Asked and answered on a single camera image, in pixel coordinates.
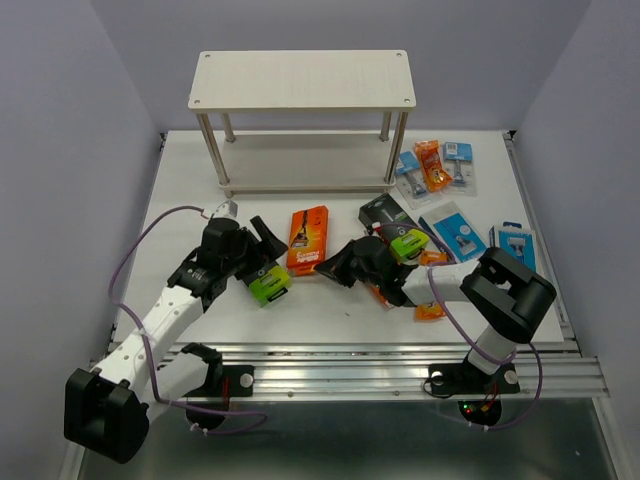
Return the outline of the orange razor box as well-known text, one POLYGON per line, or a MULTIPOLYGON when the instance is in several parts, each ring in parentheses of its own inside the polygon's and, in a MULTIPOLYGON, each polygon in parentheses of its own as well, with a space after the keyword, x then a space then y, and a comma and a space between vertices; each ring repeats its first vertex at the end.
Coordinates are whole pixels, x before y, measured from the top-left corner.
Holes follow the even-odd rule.
POLYGON ((368 288, 374 297, 386 309, 392 309, 403 305, 403 295, 400 290, 395 287, 369 285, 368 288))
POLYGON ((329 210, 325 205, 294 212, 286 267, 292 276, 305 276, 326 259, 329 210))

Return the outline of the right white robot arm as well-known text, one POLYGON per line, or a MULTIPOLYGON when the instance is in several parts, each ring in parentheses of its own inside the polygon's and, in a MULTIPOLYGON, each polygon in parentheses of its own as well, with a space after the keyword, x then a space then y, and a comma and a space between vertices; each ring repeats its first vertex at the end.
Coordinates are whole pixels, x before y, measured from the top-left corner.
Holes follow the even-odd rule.
POLYGON ((554 303, 555 287, 507 251, 490 247, 462 263, 407 265, 399 263, 384 241, 365 236, 349 241, 337 254, 315 267, 334 283, 350 288, 372 286, 395 307, 438 304, 470 350, 461 364, 441 367, 433 392, 451 395, 482 390, 509 365, 516 347, 532 341, 554 303), (473 340, 454 319, 448 305, 470 304, 486 322, 473 340))

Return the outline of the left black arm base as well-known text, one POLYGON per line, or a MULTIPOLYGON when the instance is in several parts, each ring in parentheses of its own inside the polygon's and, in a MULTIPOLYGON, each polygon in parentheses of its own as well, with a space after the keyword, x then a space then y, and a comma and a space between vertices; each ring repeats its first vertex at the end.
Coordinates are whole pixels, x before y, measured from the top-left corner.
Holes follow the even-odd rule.
POLYGON ((206 366, 204 378, 193 384, 186 392, 187 397, 246 398, 253 395, 253 365, 225 364, 221 352, 201 343, 189 343, 181 353, 188 359, 198 358, 198 367, 206 366))

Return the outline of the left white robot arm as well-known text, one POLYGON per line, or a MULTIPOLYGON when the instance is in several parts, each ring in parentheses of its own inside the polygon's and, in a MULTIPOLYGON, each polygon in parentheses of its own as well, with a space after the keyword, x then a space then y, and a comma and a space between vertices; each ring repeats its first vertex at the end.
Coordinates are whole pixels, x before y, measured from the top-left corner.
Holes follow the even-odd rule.
POLYGON ((150 311, 133 319, 134 331, 91 370, 71 374, 65 385, 66 439, 124 464, 170 407, 198 417, 195 426, 202 432, 216 432, 231 413, 228 402, 240 372, 225 373, 221 353, 199 343, 183 347, 169 365, 160 363, 230 278, 250 284, 277 268, 287 244, 260 217, 251 224, 212 217, 200 245, 170 275, 150 311))

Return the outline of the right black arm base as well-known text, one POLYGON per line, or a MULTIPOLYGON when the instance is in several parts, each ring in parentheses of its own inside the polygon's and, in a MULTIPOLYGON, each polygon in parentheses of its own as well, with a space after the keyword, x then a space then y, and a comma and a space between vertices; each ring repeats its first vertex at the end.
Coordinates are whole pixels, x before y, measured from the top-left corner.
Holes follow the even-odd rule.
POLYGON ((430 365, 422 389, 432 397, 446 399, 457 395, 517 394, 520 384, 512 363, 486 374, 463 361, 430 365))

